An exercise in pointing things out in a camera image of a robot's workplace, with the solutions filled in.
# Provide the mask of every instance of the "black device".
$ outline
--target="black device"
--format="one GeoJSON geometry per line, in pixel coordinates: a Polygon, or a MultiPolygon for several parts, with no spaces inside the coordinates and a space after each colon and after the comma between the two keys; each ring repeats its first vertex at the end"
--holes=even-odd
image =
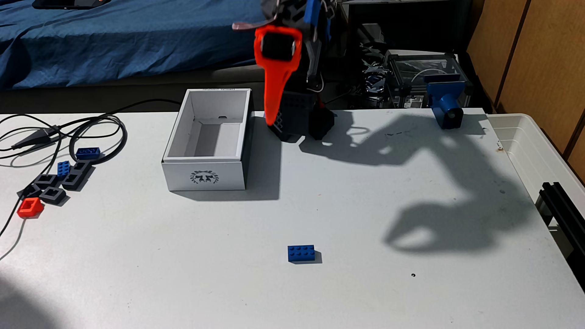
{"type": "Polygon", "coordinates": [[[36,9],[91,9],[107,4],[110,0],[35,0],[36,9]]]}

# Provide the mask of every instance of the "wooden wall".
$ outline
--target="wooden wall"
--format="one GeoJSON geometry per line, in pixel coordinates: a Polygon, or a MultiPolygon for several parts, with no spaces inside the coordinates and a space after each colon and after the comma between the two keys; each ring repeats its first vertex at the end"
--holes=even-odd
{"type": "Polygon", "coordinates": [[[581,134],[575,148],[569,156],[569,164],[575,173],[585,182],[585,135],[581,134]]]}
{"type": "Polygon", "coordinates": [[[585,1],[531,1],[497,108],[530,115],[565,151],[585,109],[585,1]]]}
{"type": "Polygon", "coordinates": [[[485,0],[467,47],[481,84],[494,102],[527,0],[485,0]]]}

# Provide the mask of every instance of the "bed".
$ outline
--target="bed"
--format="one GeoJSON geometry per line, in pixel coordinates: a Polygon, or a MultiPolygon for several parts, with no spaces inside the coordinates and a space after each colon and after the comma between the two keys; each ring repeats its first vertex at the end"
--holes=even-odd
{"type": "Polygon", "coordinates": [[[112,0],[90,10],[39,10],[0,0],[0,90],[100,84],[253,62],[260,0],[112,0]]]}

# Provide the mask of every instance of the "white box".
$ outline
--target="white box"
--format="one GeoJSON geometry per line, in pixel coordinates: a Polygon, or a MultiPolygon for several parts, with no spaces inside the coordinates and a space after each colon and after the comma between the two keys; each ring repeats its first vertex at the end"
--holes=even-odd
{"type": "Polygon", "coordinates": [[[188,89],[163,156],[169,191],[245,190],[251,89],[188,89]]]}

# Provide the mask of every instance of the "black cable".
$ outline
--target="black cable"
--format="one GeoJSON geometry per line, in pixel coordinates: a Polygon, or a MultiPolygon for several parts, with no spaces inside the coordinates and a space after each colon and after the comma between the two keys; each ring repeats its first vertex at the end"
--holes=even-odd
{"type": "MultiPolygon", "coordinates": [[[[73,160],[77,161],[77,157],[75,156],[75,142],[81,138],[103,138],[103,137],[109,137],[109,136],[114,136],[116,133],[118,133],[118,131],[122,131],[122,139],[118,145],[118,147],[116,147],[116,149],[114,149],[114,151],[112,151],[111,153],[105,155],[104,157],[101,157],[99,159],[95,159],[91,162],[92,165],[97,165],[99,163],[103,163],[106,162],[110,159],[112,159],[114,156],[116,156],[126,145],[126,141],[128,139],[128,132],[126,130],[126,126],[124,125],[124,123],[114,114],[121,112],[125,109],[140,105],[140,104],[144,104],[147,102],[169,102],[169,103],[173,103],[173,104],[178,104],[181,105],[181,102],[177,102],[177,101],[173,101],[173,100],[165,100],[162,98],[154,98],[154,99],[150,99],[150,100],[144,100],[144,101],[139,101],[130,105],[127,105],[125,107],[116,109],[114,111],[108,112],[108,113],[104,113],[100,116],[92,116],[92,117],[88,117],[88,118],[84,118],[84,119],[78,119],[78,120],[73,120],[71,122],[68,122],[66,124],[60,125],[57,127],[57,133],[58,133],[58,137],[57,137],[57,148],[55,150],[55,152],[53,153],[53,156],[51,157],[51,161],[49,161],[49,164],[40,172],[40,174],[43,174],[45,171],[47,172],[47,174],[49,173],[49,171],[51,170],[51,167],[53,166],[53,164],[55,163],[55,160],[57,159],[57,155],[59,153],[59,149],[61,148],[61,141],[65,138],[65,137],[69,137],[71,138],[71,140],[69,141],[69,155],[73,158],[73,160]],[[101,135],[101,136],[83,136],[83,133],[85,133],[90,127],[99,124],[102,121],[111,121],[113,123],[115,123],[118,128],[116,129],[115,132],[107,134],[107,135],[101,135]],[[77,123],[83,122],[81,125],[77,126],[76,128],[72,129],[70,132],[68,133],[63,133],[61,131],[62,128],[65,128],[67,126],[71,126],[77,123]]],[[[28,114],[15,114],[15,115],[11,115],[8,116],[2,120],[0,120],[0,124],[3,123],[4,121],[10,119],[10,118],[14,118],[16,116],[26,116],[32,119],[35,119],[39,122],[41,122],[42,124],[46,125],[47,127],[51,128],[51,125],[49,125],[48,123],[46,123],[45,121],[42,121],[41,119],[35,118],[31,115],[28,114]]],[[[5,133],[4,135],[0,136],[0,140],[2,140],[2,138],[4,138],[5,136],[9,135],[12,132],[15,131],[19,131],[19,130],[24,130],[24,129],[43,129],[41,127],[21,127],[21,128],[16,128],[13,129],[7,133],[5,133]]],[[[9,156],[3,156],[0,157],[0,159],[7,159],[10,157],[15,157],[15,156],[19,156],[22,155],[24,153],[29,153],[41,148],[44,148],[45,146],[54,143],[55,141],[52,140],[51,142],[45,143],[45,144],[41,144],[41,145],[35,145],[34,147],[13,154],[13,155],[9,155],[9,156]]],[[[9,151],[9,150],[13,150],[11,149],[0,149],[0,152],[5,152],[5,151],[9,151]]],[[[12,212],[10,213],[10,215],[8,216],[8,219],[6,220],[6,224],[4,224],[4,227],[2,228],[2,230],[0,231],[0,237],[2,236],[2,234],[4,233],[4,231],[6,230],[6,228],[8,227],[8,224],[10,224],[10,221],[12,219],[12,217],[14,216],[14,212],[16,211],[16,209],[18,208],[19,203],[26,198],[25,195],[25,191],[26,189],[35,182],[36,177],[33,181],[31,181],[29,184],[26,185],[26,187],[22,190],[22,194],[20,195],[20,197],[18,198],[18,200],[16,201],[16,204],[14,206],[14,208],[12,209],[12,212]]]]}

